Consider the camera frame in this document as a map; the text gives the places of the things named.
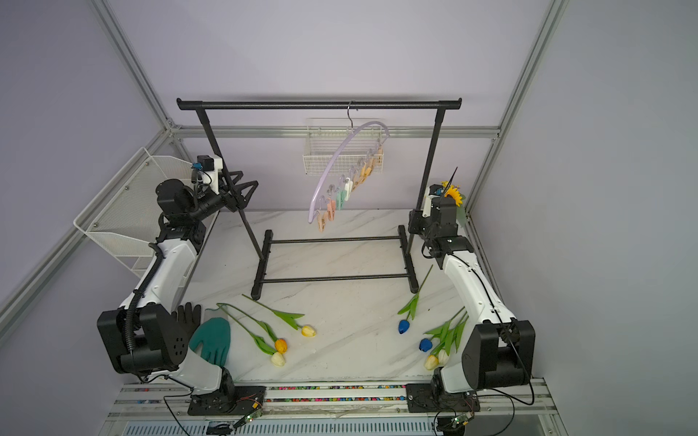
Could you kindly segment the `black clothes rack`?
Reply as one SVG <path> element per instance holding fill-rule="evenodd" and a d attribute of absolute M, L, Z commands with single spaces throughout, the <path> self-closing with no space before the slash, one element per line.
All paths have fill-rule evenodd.
<path fill-rule="evenodd" d="M 428 176 L 430 174 L 434 155 L 436 154 L 437 142 L 441 133 L 445 114 L 449 110 L 458 110 L 461 108 L 463 100 L 439 100 L 439 101 L 281 101 L 281 102 L 218 102 L 218 101 L 196 101 L 176 100 L 177 106 L 182 111 L 193 111 L 197 114 L 199 122 L 202 125 L 205 136 L 211 145 L 212 150 L 216 153 L 220 152 L 216 134 L 207 115 L 209 110 L 347 110 L 351 107 L 354 110 L 436 110 L 436 119 L 434 120 L 434 128 L 430 142 L 429 151 L 425 162 L 425 170 L 423 173 L 419 197 L 416 205 L 417 210 L 423 210 L 423 199 L 427 190 Z M 385 280 L 385 279 L 407 279 L 412 294 L 417 293 L 419 286 L 416 270 L 414 270 L 414 262 L 412 258 L 412 246 L 415 235 L 409 234 L 408 226 L 400 225 L 398 227 L 398 235 L 394 238 L 400 242 L 400 249 L 405 264 L 405 272 L 403 274 L 368 274 L 368 275 L 346 275 L 346 276 L 316 276 L 305 278 L 280 278 L 271 279 L 266 276 L 267 266 L 271 255 L 273 245 L 301 245 L 302 243 L 344 243 L 344 242 L 376 242 L 388 241 L 388 236 L 365 236 L 365 237 L 339 237 L 339 238 L 311 238 L 311 239 L 290 239 L 276 240 L 271 230 L 265 232 L 265 238 L 262 245 L 258 244 L 256 239 L 253 239 L 253 245 L 259 257 L 259 263 L 256 271 L 256 278 L 251 290 L 251 297 L 259 301 L 262 296 L 263 286 L 266 284 L 275 283 L 321 283 L 321 282 L 341 282 L 341 281 L 368 281 L 368 280 Z"/>

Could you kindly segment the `purple clip hanger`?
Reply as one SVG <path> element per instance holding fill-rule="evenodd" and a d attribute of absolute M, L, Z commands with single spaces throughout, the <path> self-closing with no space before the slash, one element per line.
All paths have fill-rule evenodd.
<path fill-rule="evenodd" d="M 331 131 L 316 127 L 308 134 L 303 163 L 305 173 L 318 178 L 308 207 L 308 221 L 323 232 L 336 213 L 345 208 L 354 191 L 373 174 L 383 172 L 385 143 L 391 138 L 381 120 L 365 119 L 359 124 L 346 115 L 349 127 Z"/>

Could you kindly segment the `pale yellow tulip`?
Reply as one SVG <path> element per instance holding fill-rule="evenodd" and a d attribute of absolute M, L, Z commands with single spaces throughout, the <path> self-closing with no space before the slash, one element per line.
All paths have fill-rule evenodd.
<path fill-rule="evenodd" d="M 260 303 L 260 301 L 254 300 L 252 297 L 249 297 L 245 295 L 245 299 L 269 310 L 272 314 L 274 314 L 277 318 L 282 320 L 284 323 L 288 324 L 291 328 L 293 328 L 296 331 L 301 332 L 301 334 L 306 337 L 306 338 L 314 338 L 317 336 L 316 329 L 312 327 L 309 324 L 301 325 L 299 323 L 299 319 L 303 318 L 303 314 L 296 314 L 295 312 L 284 312 L 280 310 L 276 310 L 266 304 Z"/>

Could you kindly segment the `orange tulip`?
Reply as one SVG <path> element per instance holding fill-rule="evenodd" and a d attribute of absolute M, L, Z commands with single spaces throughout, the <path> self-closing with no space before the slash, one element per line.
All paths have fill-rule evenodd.
<path fill-rule="evenodd" d="M 254 324 L 256 325 L 257 329 L 260 331 L 260 335 L 263 335 L 263 336 L 265 337 L 265 339 L 266 339 L 269 343 L 271 343 L 271 344 L 274 343 L 272 340 L 269 339 L 269 336 L 267 335 L 267 333 L 264 332 L 254 321 L 252 321 L 252 318 L 254 318 L 254 316 L 248 314 L 247 312 L 245 312 L 245 311 L 243 311 L 242 309 L 239 309 L 239 308 L 237 308 L 237 307 L 236 307 L 236 310 L 230 309 L 230 312 L 232 312 L 232 314 L 233 314 L 233 312 L 236 312 L 237 314 L 243 315 L 250 323 L 254 323 Z"/>

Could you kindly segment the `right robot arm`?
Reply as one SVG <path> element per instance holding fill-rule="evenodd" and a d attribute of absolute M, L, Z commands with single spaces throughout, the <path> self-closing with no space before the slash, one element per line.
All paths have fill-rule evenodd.
<path fill-rule="evenodd" d="M 465 309 L 465 326 L 456 329 L 450 362 L 438 372 L 448 393 L 499 391 L 531 381 L 535 330 L 505 306 L 489 283 L 474 245 L 459 234 L 456 200 L 426 194 L 410 214 L 411 234 L 423 240 L 423 255 L 436 261 Z"/>

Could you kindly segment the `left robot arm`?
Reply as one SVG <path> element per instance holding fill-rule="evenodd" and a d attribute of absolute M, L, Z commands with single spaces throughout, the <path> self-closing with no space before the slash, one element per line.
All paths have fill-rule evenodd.
<path fill-rule="evenodd" d="M 190 185 L 167 179 L 156 187 L 161 214 L 159 234 L 149 245 L 154 257 L 127 299 L 116 310 L 102 312 L 96 323 L 119 374 L 142 382 L 162 375 L 194 395 L 223 390 L 223 368 L 189 347 L 201 310 L 191 303 L 176 305 L 176 295 L 202 251 L 205 219 L 222 209 L 241 213 L 249 204 L 258 183 L 242 177 L 226 169 L 211 174 L 194 169 Z"/>

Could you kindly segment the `sunflower bouquet in vase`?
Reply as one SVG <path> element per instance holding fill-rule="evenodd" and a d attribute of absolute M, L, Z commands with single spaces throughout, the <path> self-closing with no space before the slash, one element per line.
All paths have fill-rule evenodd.
<path fill-rule="evenodd" d="M 466 212 L 465 212 L 465 200 L 466 197 L 462 194 L 459 185 L 453 185 L 452 183 L 443 182 L 442 187 L 444 189 L 445 197 L 452 198 L 456 202 L 456 223 L 461 227 L 465 227 L 466 223 Z"/>

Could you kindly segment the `blue tulip upper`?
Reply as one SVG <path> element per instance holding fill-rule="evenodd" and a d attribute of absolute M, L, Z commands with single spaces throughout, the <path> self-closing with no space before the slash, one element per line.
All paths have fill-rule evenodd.
<path fill-rule="evenodd" d="M 419 286 L 417 288 L 417 293 L 414 294 L 408 303 L 406 303 L 398 312 L 397 315 L 400 315 L 400 321 L 398 322 L 397 325 L 397 331 L 399 334 L 405 334 L 411 326 L 411 321 L 414 321 L 416 319 L 416 312 L 417 312 L 417 307 L 419 305 L 419 299 L 421 292 L 423 291 L 423 288 L 426 285 L 426 282 L 431 275 L 431 272 L 433 270 L 433 266 L 430 267 L 430 269 L 427 271 L 425 278 L 421 283 L 419 283 Z"/>

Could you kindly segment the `blue tulip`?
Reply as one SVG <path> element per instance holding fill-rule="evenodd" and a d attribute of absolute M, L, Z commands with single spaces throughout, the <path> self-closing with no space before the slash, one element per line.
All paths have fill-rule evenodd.
<path fill-rule="evenodd" d="M 444 351 L 450 355 L 460 346 L 468 319 L 467 310 L 462 308 L 449 320 L 426 332 L 425 337 L 418 344 L 418 350 L 434 355 Z"/>
<path fill-rule="evenodd" d="M 417 293 L 414 294 L 408 303 L 406 303 L 398 312 L 397 315 L 400 315 L 400 321 L 398 322 L 397 325 L 397 331 L 399 334 L 405 334 L 411 326 L 411 321 L 414 321 L 416 319 L 416 312 L 417 312 L 417 307 L 419 305 L 419 299 L 421 292 L 423 291 L 423 288 L 426 285 L 426 282 L 431 275 L 431 272 L 433 270 L 433 266 L 430 267 L 430 269 L 427 271 L 425 278 L 421 283 L 419 283 L 419 286 L 417 288 Z"/>

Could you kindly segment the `white mesh tiered shelf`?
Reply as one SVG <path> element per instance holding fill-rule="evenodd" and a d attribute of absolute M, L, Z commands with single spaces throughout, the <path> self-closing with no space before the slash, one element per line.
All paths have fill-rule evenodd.
<path fill-rule="evenodd" d="M 190 163 L 153 156 L 142 148 L 78 214 L 74 227 L 127 270 L 141 278 L 154 252 L 148 247 L 160 232 L 156 187 L 167 179 L 189 182 Z"/>

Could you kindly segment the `blue tulip lower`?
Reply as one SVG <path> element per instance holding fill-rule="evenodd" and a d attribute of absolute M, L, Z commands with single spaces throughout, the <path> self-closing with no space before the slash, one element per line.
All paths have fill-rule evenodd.
<path fill-rule="evenodd" d="M 468 319 L 467 310 L 462 308 L 449 320 L 426 332 L 425 337 L 418 344 L 418 350 L 434 355 L 444 351 L 450 355 L 460 346 Z"/>

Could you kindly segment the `cream tulip right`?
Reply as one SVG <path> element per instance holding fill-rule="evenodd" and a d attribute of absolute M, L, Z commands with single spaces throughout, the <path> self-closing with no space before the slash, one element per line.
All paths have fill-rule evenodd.
<path fill-rule="evenodd" d="M 468 320 L 469 314 L 465 310 L 459 311 L 425 333 L 418 345 L 419 351 L 426 354 L 425 370 L 432 371 L 448 363 L 450 356 L 460 347 Z"/>

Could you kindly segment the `green work glove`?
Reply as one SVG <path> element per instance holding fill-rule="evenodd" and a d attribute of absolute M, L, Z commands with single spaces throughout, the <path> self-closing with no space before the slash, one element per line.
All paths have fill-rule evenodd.
<path fill-rule="evenodd" d="M 189 349 L 200 352 L 209 363 L 225 367 L 231 345 L 231 326 L 224 318 L 212 318 L 202 323 L 189 342 Z"/>

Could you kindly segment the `black yellow work glove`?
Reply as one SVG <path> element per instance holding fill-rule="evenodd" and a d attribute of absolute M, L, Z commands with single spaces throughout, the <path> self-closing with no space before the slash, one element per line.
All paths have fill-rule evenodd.
<path fill-rule="evenodd" d="M 186 342 L 189 343 L 201 325 L 202 306 L 199 304 L 193 305 L 192 303 L 179 305 L 176 310 L 171 312 L 171 315 L 184 331 Z"/>

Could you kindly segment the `cream white tulip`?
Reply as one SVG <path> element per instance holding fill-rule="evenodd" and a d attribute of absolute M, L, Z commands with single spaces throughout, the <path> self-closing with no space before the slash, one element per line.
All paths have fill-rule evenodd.
<path fill-rule="evenodd" d="M 236 310 L 236 307 L 234 307 L 233 305 L 227 303 L 220 303 L 218 305 L 218 308 L 222 310 L 223 313 L 234 322 L 234 324 L 239 326 L 244 332 L 246 332 L 250 336 L 250 338 L 254 342 L 254 345 L 260 352 L 269 356 L 269 360 L 272 363 L 272 365 L 279 368 L 284 367 L 286 365 L 285 353 L 287 352 L 287 344 L 284 340 L 279 339 L 274 335 L 273 329 L 270 327 L 268 323 L 261 322 L 252 318 L 252 321 L 254 321 L 264 332 L 267 333 L 269 339 L 274 342 L 273 344 L 269 343 L 263 335 L 257 334 L 256 332 L 245 326 L 239 319 L 234 317 L 232 315 L 232 312 L 230 312 L 230 309 Z"/>

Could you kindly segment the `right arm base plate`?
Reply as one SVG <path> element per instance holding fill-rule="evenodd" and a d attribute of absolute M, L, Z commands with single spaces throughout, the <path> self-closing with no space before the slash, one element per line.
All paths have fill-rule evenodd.
<path fill-rule="evenodd" d="M 409 412 L 479 412 L 481 406 L 470 392 L 449 393 L 429 383 L 408 383 L 405 397 Z"/>

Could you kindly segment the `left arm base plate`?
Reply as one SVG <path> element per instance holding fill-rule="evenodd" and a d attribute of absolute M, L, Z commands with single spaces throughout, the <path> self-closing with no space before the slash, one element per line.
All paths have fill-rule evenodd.
<path fill-rule="evenodd" d="M 241 416 L 260 410 L 265 401 L 266 388 L 262 385 L 236 385 L 227 392 L 193 395 L 189 416 Z"/>

